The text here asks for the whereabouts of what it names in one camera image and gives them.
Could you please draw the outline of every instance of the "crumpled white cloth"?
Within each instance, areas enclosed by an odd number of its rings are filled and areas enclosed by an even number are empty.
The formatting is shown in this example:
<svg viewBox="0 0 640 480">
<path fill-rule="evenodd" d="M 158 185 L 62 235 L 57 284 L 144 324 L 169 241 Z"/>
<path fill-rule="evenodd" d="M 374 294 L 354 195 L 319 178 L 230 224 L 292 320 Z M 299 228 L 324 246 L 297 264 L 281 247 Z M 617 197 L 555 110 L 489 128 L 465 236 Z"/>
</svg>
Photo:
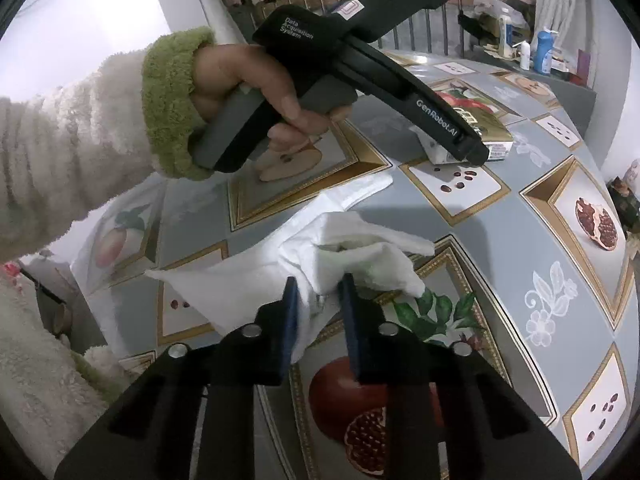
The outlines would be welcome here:
<svg viewBox="0 0 640 480">
<path fill-rule="evenodd" d="M 374 290 L 424 293 L 405 253 L 433 254 L 433 243 L 370 224 L 348 208 L 392 183 L 386 173 L 323 191 L 253 247 L 204 270 L 148 270 L 168 282 L 222 335 L 250 323 L 258 309 L 282 297 L 288 276 L 300 292 L 293 360 L 338 312 L 335 288 L 346 272 Z"/>
</svg>

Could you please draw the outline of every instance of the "green cuff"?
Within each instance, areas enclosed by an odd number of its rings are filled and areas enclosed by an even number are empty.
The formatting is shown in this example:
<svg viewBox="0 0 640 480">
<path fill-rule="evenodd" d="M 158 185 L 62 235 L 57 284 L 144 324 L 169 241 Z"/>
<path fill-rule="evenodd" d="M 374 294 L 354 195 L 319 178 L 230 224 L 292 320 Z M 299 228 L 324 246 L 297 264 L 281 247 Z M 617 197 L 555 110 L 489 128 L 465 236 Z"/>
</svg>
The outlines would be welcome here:
<svg viewBox="0 0 640 480">
<path fill-rule="evenodd" d="M 214 43 L 209 27 L 162 36 L 151 46 L 142 68 L 146 134 L 162 170 L 174 178 L 204 180 L 213 174 L 194 165 L 187 149 L 192 131 L 204 124 L 190 99 L 193 53 L 204 43 Z"/>
</svg>

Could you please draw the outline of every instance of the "hand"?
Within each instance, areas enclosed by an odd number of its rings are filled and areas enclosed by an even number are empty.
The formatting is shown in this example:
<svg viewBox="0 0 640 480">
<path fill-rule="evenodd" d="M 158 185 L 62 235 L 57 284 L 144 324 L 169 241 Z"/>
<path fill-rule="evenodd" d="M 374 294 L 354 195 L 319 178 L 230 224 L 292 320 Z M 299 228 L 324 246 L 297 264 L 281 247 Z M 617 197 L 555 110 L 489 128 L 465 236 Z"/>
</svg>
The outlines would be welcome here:
<svg viewBox="0 0 640 480">
<path fill-rule="evenodd" d="M 269 130 L 269 148 L 275 152 L 295 150 L 308 142 L 308 136 L 323 134 L 330 119 L 339 121 L 351 112 L 351 107 L 340 107 L 327 117 L 303 110 L 287 70 L 260 46 L 206 45 L 198 49 L 193 63 L 195 90 L 191 101 L 205 121 L 214 117 L 229 93 L 242 82 L 259 89 L 286 120 Z"/>
</svg>

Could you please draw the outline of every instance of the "plastic bag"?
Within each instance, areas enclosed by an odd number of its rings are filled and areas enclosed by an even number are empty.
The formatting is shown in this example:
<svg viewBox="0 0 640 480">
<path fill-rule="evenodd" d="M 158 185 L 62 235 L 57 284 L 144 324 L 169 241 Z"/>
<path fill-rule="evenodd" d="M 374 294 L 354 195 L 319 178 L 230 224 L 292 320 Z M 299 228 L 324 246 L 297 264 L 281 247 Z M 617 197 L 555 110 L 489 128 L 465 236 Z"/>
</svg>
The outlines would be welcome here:
<svg viewBox="0 0 640 480">
<path fill-rule="evenodd" d="M 513 25 L 513 27 L 529 28 L 522 13 L 502 0 L 474 0 L 474 7 L 476 17 L 487 14 L 496 20 L 503 14 L 503 9 L 508 9 L 508 15 L 511 18 L 511 25 Z"/>
</svg>

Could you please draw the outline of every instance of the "fuzzy white sleeve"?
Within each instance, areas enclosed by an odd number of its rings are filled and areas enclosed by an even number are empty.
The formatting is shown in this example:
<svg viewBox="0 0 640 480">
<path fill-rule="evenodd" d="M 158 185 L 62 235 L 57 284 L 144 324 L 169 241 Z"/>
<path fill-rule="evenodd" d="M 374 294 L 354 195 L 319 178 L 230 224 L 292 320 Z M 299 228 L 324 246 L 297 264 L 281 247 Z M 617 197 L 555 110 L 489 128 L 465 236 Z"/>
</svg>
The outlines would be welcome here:
<svg viewBox="0 0 640 480">
<path fill-rule="evenodd" d="M 83 81 L 0 98 L 0 262 L 33 253 L 152 171 L 142 108 L 146 50 Z"/>
</svg>

